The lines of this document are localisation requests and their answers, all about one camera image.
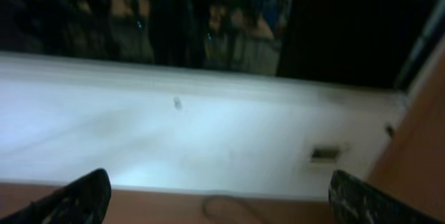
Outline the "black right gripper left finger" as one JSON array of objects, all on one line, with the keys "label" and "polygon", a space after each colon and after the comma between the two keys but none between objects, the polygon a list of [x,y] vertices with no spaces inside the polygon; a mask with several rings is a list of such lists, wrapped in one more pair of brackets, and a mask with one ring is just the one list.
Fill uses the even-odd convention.
[{"label": "black right gripper left finger", "polygon": [[102,224],[111,200],[108,173],[98,168],[1,219],[1,224]]}]

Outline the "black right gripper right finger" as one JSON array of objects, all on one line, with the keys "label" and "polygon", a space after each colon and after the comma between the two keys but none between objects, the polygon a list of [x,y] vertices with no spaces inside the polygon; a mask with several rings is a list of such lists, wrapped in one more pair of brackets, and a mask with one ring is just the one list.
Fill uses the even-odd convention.
[{"label": "black right gripper right finger", "polygon": [[343,170],[333,172],[328,200],[337,223],[442,224]]}]

